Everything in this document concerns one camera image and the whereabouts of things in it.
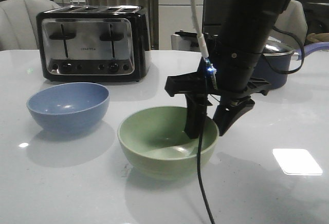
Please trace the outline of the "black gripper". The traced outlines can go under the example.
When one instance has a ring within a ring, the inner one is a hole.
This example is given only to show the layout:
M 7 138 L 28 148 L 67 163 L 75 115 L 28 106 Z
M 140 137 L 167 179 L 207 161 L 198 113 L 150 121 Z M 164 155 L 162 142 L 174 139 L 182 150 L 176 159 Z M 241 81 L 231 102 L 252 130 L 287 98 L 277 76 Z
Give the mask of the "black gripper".
M 224 55 L 201 57 L 195 72 L 168 76 L 164 89 L 170 97 L 184 94 L 187 103 L 185 133 L 190 139 L 199 137 L 208 105 L 206 95 L 220 96 L 213 116 L 219 134 L 225 132 L 242 115 L 252 110 L 252 94 L 267 95 L 270 83 L 253 77 L 262 54 L 240 54 L 236 58 Z

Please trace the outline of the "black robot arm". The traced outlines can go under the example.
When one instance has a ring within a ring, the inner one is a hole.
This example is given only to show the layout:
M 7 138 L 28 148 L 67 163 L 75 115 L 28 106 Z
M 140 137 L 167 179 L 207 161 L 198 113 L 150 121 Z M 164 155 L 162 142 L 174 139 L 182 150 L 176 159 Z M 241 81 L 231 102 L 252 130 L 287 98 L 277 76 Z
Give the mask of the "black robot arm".
M 202 56 L 196 72 L 167 78 L 170 96 L 184 94 L 187 101 L 185 133 L 199 137 L 204 126 L 208 95 L 220 97 L 213 121 L 223 135 L 254 107 L 253 93 L 266 95 L 269 83 L 252 77 L 278 16 L 291 0 L 233 0 L 219 35 Z

